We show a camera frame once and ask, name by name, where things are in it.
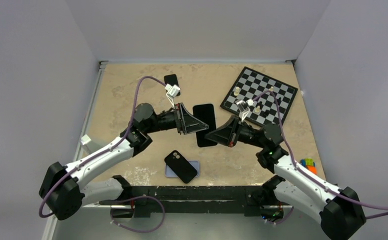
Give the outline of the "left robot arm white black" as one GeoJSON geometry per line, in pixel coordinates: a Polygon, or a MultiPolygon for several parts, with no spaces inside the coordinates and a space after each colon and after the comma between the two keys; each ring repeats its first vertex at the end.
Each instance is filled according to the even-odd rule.
{"type": "Polygon", "coordinates": [[[111,143],[81,160],[66,165],[55,162],[48,167],[39,190],[42,198],[39,216],[50,216],[43,214],[44,206],[48,206],[58,220],[75,214],[87,197],[83,188],[109,168],[143,152],[152,143],[149,133],[176,129],[179,134],[187,135],[208,128],[182,103],[160,114],[156,114],[149,103],[139,104],[132,111],[128,127],[111,143]]]}

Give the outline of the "bare black phone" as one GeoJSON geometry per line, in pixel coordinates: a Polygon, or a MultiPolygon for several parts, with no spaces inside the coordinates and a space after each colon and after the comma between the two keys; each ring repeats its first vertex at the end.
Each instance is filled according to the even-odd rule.
{"type": "Polygon", "coordinates": [[[178,78],[177,78],[176,74],[165,75],[164,82],[165,82],[165,85],[170,84],[170,85],[178,85],[179,86],[179,82],[178,82],[178,78]]]}

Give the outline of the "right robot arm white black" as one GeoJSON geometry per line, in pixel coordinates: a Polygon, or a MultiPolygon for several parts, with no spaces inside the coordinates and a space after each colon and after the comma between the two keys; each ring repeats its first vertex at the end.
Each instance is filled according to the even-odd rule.
{"type": "Polygon", "coordinates": [[[278,124],[255,129],[232,116],[207,133],[205,139],[230,148],[237,142],[261,148],[256,153],[260,166],[274,173],[263,184],[263,199],[270,204],[287,203],[305,213],[330,239],[348,240],[366,223],[363,208],[356,203],[358,195],[352,188],[341,189],[292,160],[292,155],[280,146],[283,137],[278,124]]]}

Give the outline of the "black phone case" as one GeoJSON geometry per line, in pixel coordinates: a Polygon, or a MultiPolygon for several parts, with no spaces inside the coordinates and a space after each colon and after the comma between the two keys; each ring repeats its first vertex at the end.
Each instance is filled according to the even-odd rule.
{"type": "Polygon", "coordinates": [[[165,176],[179,178],[184,184],[199,176],[199,163],[187,160],[179,151],[173,150],[164,158],[165,176]]]}

